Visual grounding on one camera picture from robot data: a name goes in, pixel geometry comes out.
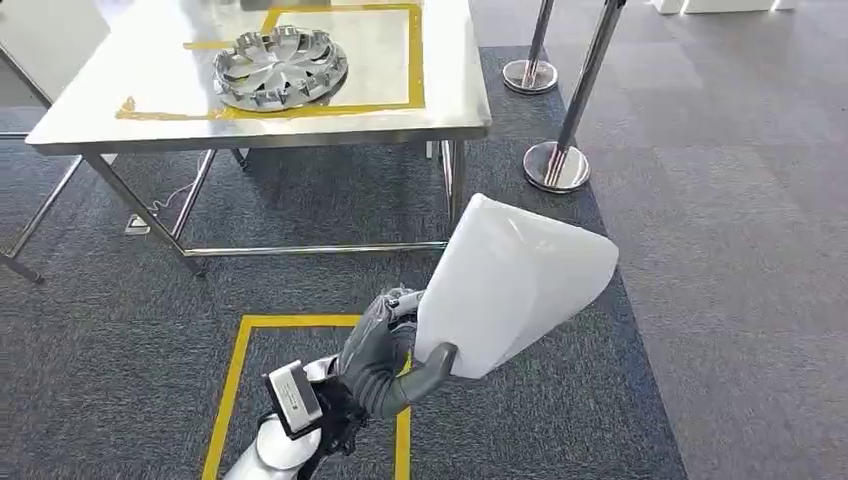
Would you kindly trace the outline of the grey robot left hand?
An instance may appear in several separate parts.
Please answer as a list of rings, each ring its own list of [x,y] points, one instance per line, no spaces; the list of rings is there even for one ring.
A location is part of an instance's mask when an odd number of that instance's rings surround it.
[[[450,376],[458,348],[443,342],[403,372],[414,350],[423,291],[381,292],[367,307],[337,357],[336,376],[371,416],[391,417],[438,389]]]

